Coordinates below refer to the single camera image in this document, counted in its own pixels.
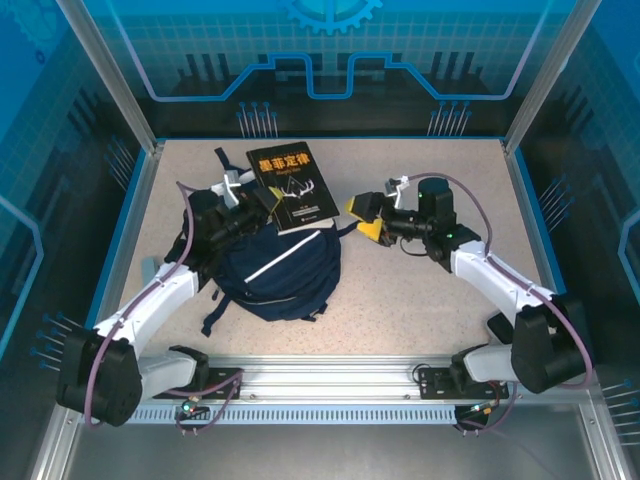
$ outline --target gear logo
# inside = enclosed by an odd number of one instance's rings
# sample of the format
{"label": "gear logo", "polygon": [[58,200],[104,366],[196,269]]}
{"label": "gear logo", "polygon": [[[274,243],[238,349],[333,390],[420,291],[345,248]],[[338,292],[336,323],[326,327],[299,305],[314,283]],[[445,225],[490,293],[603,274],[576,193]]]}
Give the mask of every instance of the gear logo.
{"label": "gear logo", "polygon": [[58,15],[53,0],[0,0],[0,13],[11,14],[37,49],[45,50],[55,39]]}
{"label": "gear logo", "polygon": [[336,30],[347,33],[349,28],[360,28],[360,22],[373,18],[374,8],[382,7],[381,0],[280,0],[289,20],[297,20],[300,28],[311,27],[313,33]]}

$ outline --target metal frame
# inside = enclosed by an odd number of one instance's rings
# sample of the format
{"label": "metal frame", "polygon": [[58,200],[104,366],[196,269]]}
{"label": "metal frame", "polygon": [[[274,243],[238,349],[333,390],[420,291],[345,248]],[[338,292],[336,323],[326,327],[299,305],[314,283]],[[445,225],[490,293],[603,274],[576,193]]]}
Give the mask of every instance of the metal frame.
{"label": "metal frame", "polygon": [[122,236],[118,243],[115,257],[113,259],[114,268],[109,272],[107,282],[104,288],[104,294],[100,300],[100,306],[95,313],[95,318],[106,318],[107,314],[115,312],[120,305],[120,297],[124,290],[124,284],[129,273],[128,268],[122,267],[129,265],[133,252],[138,240],[138,232],[144,219],[144,213],[147,209],[149,196],[153,187],[153,181],[158,170],[158,163],[162,156],[164,142],[157,144],[153,154],[147,153],[143,160],[142,171],[138,183],[133,186],[135,188],[133,199],[131,200],[131,208],[127,213],[127,219],[122,230]]}
{"label": "metal frame", "polygon": [[589,402],[580,404],[580,415],[600,478],[635,478],[613,426],[602,390],[596,384],[586,391]]}
{"label": "metal frame", "polygon": [[[157,169],[157,157],[147,156],[148,166],[138,183],[131,212],[123,231],[123,241],[116,253],[116,265],[128,265],[138,232],[142,225],[151,187]],[[536,241],[537,224],[532,215],[530,200],[522,182],[522,174],[512,155],[506,157],[524,222],[534,245],[535,256],[544,265],[546,255],[541,242]],[[124,284],[126,268],[114,267],[100,310],[107,312],[117,304]],[[115,273],[124,270],[124,274]],[[553,277],[541,269],[543,281],[553,286]],[[449,355],[390,356],[390,355],[227,355],[212,356],[212,366],[241,367],[245,370],[240,405],[265,409],[273,406],[298,406],[313,409],[318,405],[410,407],[412,405],[462,405],[473,401],[420,400],[417,385],[411,378],[413,367],[427,363],[434,367],[448,366]],[[142,408],[173,404],[166,400],[145,402]],[[552,389],[543,395],[522,391],[519,404],[577,405],[585,428],[585,443],[592,451],[594,471],[602,479],[627,480],[633,478],[613,429],[604,398],[596,385],[591,390],[570,391]],[[49,423],[43,446],[32,475],[33,480],[58,480],[64,471],[71,445],[82,415],[56,407]]]}
{"label": "metal frame", "polygon": [[557,291],[556,281],[551,271],[551,265],[544,249],[542,242],[542,236],[540,229],[533,213],[533,206],[531,200],[528,198],[527,189],[524,184],[524,178],[522,172],[518,166],[515,153],[508,153],[503,144],[503,150],[505,154],[505,160],[507,162],[507,170],[511,177],[511,183],[518,200],[518,206],[522,214],[522,220],[524,221],[525,229],[527,230],[527,236],[531,243],[531,250],[533,251],[533,258],[538,267],[538,273],[540,275],[540,283],[554,291]]}
{"label": "metal frame", "polygon": [[[134,201],[123,232],[123,241],[116,253],[115,265],[128,265],[159,161],[159,156],[154,155],[157,141],[85,6],[80,0],[57,0],[57,2],[136,138],[150,154],[145,159],[147,165],[144,166],[140,182],[136,187]],[[521,172],[514,161],[514,153],[599,4],[600,0],[578,0],[505,139],[505,158],[532,242],[534,256],[538,262],[542,282],[551,287],[554,287],[553,276],[533,217],[531,204],[524,189]],[[126,270],[118,267],[113,269],[107,281],[99,314],[104,314],[117,306]],[[449,362],[450,358],[447,355],[428,357],[232,355],[211,358],[212,365],[245,369],[241,400],[256,405],[462,404],[464,402],[421,401],[417,385],[411,379],[412,368],[418,363],[447,366]],[[577,404],[600,477],[619,480],[632,478],[598,386],[588,391],[553,389],[544,395],[531,395],[526,391],[521,395],[519,402],[525,404]],[[33,470],[31,477],[33,480],[63,478],[81,420],[80,414],[55,407]]]}
{"label": "metal frame", "polygon": [[533,85],[529,89],[520,110],[505,136],[507,154],[513,155],[529,130],[551,88],[562,73],[566,62],[589,26],[602,0],[576,0]]}
{"label": "metal frame", "polygon": [[140,146],[146,152],[153,154],[157,144],[156,137],[87,7],[82,0],[56,0],[56,2]]}

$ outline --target cable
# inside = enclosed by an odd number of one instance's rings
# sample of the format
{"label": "cable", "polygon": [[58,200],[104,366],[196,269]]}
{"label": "cable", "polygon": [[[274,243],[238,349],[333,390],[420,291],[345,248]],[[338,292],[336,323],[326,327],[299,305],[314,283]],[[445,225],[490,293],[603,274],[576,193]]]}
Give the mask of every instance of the cable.
{"label": "cable", "polygon": [[408,252],[404,249],[404,244],[402,242],[404,242],[406,239],[404,237],[402,237],[400,239],[400,250],[402,250],[404,253],[406,253],[407,255],[411,256],[411,257],[426,257],[427,255],[429,255],[428,253],[412,253],[412,252]]}
{"label": "cable", "polygon": [[449,176],[447,174],[444,174],[444,173],[435,173],[435,172],[420,173],[420,174],[417,174],[417,175],[410,176],[409,177],[409,181],[413,181],[413,180],[416,180],[418,178],[426,178],[426,177],[444,178],[444,179],[454,183],[455,185],[460,187],[462,190],[464,190],[464,192],[469,196],[471,201],[476,206],[476,208],[477,208],[478,212],[480,213],[480,216],[482,217],[482,220],[484,221],[484,224],[485,224],[485,226],[487,228],[487,242],[486,242],[485,247],[484,247],[484,253],[485,253],[485,258],[487,259],[487,262],[493,268],[495,268],[498,272],[500,272],[503,276],[505,276],[506,278],[508,278],[509,280],[514,282],[516,285],[518,285],[520,288],[523,288],[525,290],[529,290],[534,297],[536,297],[538,300],[540,300],[549,310],[551,310],[551,312],[558,318],[558,320],[560,320],[560,323],[562,323],[562,325],[567,330],[567,332],[569,332],[569,335],[571,336],[571,339],[573,340],[573,342],[576,344],[576,347],[580,351],[580,355],[582,355],[582,361],[584,362],[584,366],[585,366],[585,377],[582,379],[582,381],[580,383],[575,383],[575,384],[573,384],[573,383],[571,383],[571,384],[563,383],[563,384],[560,384],[559,386],[562,387],[562,388],[567,388],[567,389],[572,389],[572,390],[581,390],[581,389],[591,385],[591,380],[592,380],[592,377],[593,377],[593,363],[591,362],[591,356],[589,355],[589,352],[587,352],[587,347],[585,346],[584,342],[580,338],[580,335],[578,335],[578,332],[576,332],[576,330],[573,327],[573,325],[571,325],[571,322],[569,321],[569,319],[560,311],[560,309],[558,307],[556,307],[551,302],[551,300],[546,298],[543,294],[538,292],[536,289],[533,289],[533,288],[530,289],[529,285],[527,285],[525,282],[520,280],[518,277],[516,277],[513,274],[511,274],[511,272],[509,272],[508,270],[504,269],[501,265],[498,264],[498,262],[496,262],[492,258],[492,254],[491,254],[490,249],[491,249],[491,243],[493,242],[493,228],[491,227],[491,222],[489,221],[489,217],[485,213],[484,209],[482,208],[482,205],[480,205],[480,202],[478,201],[476,196],[473,194],[473,192],[471,192],[471,190],[469,190],[459,180],[456,180],[455,178],[453,178],[453,177],[451,177],[451,176]]}
{"label": "cable", "polygon": [[169,395],[175,395],[177,397],[204,397],[206,395],[209,395],[211,393],[215,393],[218,390],[220,390],[221,388],[226,387],[227,385],[229,385],[231,382],[235,381],[236,379],[240,378],[242,379],[242,374],[244,373],[243,370],[239,370],[236,373],[234,373],[233,375],[231,375],[229,378],[227,378],[226,380],[213,385],[212,387],[206,388],[200,392],[187,392],[185,390],[177,390],[177,389],[172,389],[172,390],[167,390],[164,393],[168,393]]}
{"label": "cable", "polygon": [[84,398],[84,418],[85,423],[90,429],[97,428],[103,422],[92,423],[91,422],[91,404],[93,402],[93,390],[95,388],[96,378],[98,376],[98,369],[100,368],[100,364],[104,359],[104,355],[109,347],[109,343],[115,337],[117,331],[124,326],[124,322],[127,321],[131,312],[133,312],[140,303],[147,298],[156,288],[160,285],[163,285],[175,272],[182,266],[184,261],[189,255],[189,251],[191,250],[191,246],[193,244],[193,230],[194,230],[194,221],[193,221],[193,210],[191,208],[191,204],[189,203],[189,195],[188,191],[193,189],[191,187],[187,187],[180,182],[176,182],[178,188],[180,189],[180,193],[182,194],[182,198],[185,203],[185,208],[187,211],[187,222],[189,224],[189,229],[187,233],[187,244],[180,255],[180,258],[176,261],[176,263],[169,269],[169,271],[164,274],[162,277],[157,279],[151,285],[149,285],[140,295],[135,297],[131,303],[124,309],[120,318],[113,324],[111,330],[104,338],[102,343],[100,344],[100,348],[98,349],[98,353],[96,353],[96,357],[93,359],[93,363],[91,364],[91,371],[89,372],[89,379],[87,380],[87,393]]}
{"label": "cable", "polygon": [[539,467],[541,467],[544,471],[546,471],[549,475],[551,475],[553,478],[556,478],[557,480],[562,480],[562,478],[560,478],[551,468],[549,468],[544,461],[538,456],[536,455],[536,453],[531,450],[529,447],[527,447],[526,445],[524,445],[520,440],[518,440],[516,437],[512,437],[511,435],[507,435],[506,433],[502,433],[499,432],[497,430],[489,430],[489,428],[483,428],[483,425],[481,423],[478,422],[474,422],[471,420],[463,420],[462,423],[465,423],[467,425],[470,425],[472,427],[476,427],[478,430],[476,430],[478,433],[484,433],[484,432],[490,432],[493,433],[494,435],[499,436],[500,438],[504,439],[504,440],[508,440],[511,443],[515,443],[518,447],[520,447],[520,449],[525,452],[527,455],[529,455],[533,461],[535,461]]}
{"label": "cable", "polygon": [[203,430],[211,428],[216,423],[218,423],[218,420],[220,420],[220,418],[222,418],[222,415],[224,415],[224,412],[227,409],[227,407],[229,406],[229,403],[231,402],[231,399],[233,398],[233,395],[236,393],[236,390],[240,386],[240,383],[242,382],[242,374],[243,373],[244,372],[242,370],[240,370],[239,372],[236,372],[231,377],[226,379],[224,382],[221,382],[218,385],[214,385],[213,387],[207,388],[206,390],[203,390],[202,392],[182,392],[180,390],[167,390],[167,393],[171,393],[172,395],[180,395],[180,396],[188,396],[188,397],[189,396],[201,396],[201,395],[207,395],[209,393],[217,392],[221,388],[223,388],[223,387],[227,386],[229,383],[233,382],[233,387],[229,391],[229,395],[227,395],[227,398],[225,399],[224,403],[222,404],[222,407],[220,408],[220,410],[218,410],[218,413],[216,413],[216,415],[213,417],[213,419],[209,423],[207,423],[206,425],[203,425],[201,427],[193,427],[192,429],[187,430],[186,428],[184,428],[182,423],[180,423],[181,419],[180,419],[180,415],[178,415],[176,417],[176,428],[178,428],[178,430],[180,430],[183,435],[186,435],[187,433],[193,433],[194,435],[197,435],[198,434],[197,432],[201,432]]}

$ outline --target backpack strap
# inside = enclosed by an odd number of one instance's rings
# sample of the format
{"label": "backpack strap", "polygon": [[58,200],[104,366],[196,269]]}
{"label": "backpack strap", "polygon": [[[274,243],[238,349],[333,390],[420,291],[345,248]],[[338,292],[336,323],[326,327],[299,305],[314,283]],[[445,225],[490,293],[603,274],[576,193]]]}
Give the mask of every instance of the backpack strap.
{"label": "backpack strap", "polygon": [[211,336],[211,327],[213,327],[213,324],[216,323],[220,319],[220,317],[222,317],[222,315],[224,315],[224,312],[230,303],[231,303],[231,298],[228,295],[223,295],[216,309],[213,312],[211,312],[209,315],[207,315],[207,317],[204,319],[204,322],[202,322],[203,323],[202,330],[200,331],[206,337]]}
{"label": "backpack strap", "polygon": [[357,220],[349,225],[347,225],[344,228],[341,228],[340,230],[338,230],[338,238],[342,238],[345,235],[349,235],[351,232],[353,232],[356,228],[358,228],[358,222]]}
{"label": "backpack strap", "polygon": [[224,168],[225,171],[238,170],[238,175],[242,175],[243,173],[246,173],[249,171],[244,168],[239,168],[239,167],[236,167],[235,165],[231,165],[231,162],[229,161],[229,157],[227,157],[227,154],[224,153],[224,150],[222,149],[222,147],[218,147],[214,151],[216,152],[216,155],[218,155],[218,159],[220,160],[220,163],[222,164],[222,168]]}

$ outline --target reflective stripe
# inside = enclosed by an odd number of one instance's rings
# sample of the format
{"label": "reflective stripe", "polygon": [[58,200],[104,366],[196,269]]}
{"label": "reflective stripe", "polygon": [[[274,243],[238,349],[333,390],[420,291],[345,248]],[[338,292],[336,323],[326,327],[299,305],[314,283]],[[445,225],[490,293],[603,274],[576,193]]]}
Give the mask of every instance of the reflective stripe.
{"label": "reflective stripe", "polygon": [[320,230],[316,230],[312,235],[309,235],[307,238],[305,238],[304,240],[302,240],[300,243],[294,245],[293,247],[291,247],[289,250],[287,250],[286,252],[284,252],[282,255],[280,255],[279,257],[271,260],[269,263],[267,263],[264,267],[262,267],[260,270],[252,273],[251,275],[249,275],[247,278],[244,279],[244,281],[246,283],[251,282],[252,280],[255,280],[257,277],[259,277],[260,275],[262,275],[264,272],[266,272],[267,270],[269,270],[271,267],[273,267],[274,265],[276,265],[277,263],[281,262],[282,260],[284,260],[285,258],[287,258],[289,255],[292,255],[296,250],[300,249],[303,245],[309,243],[311,240],[313,240],[314,238],[316,238],[318,235],[320,235]]}

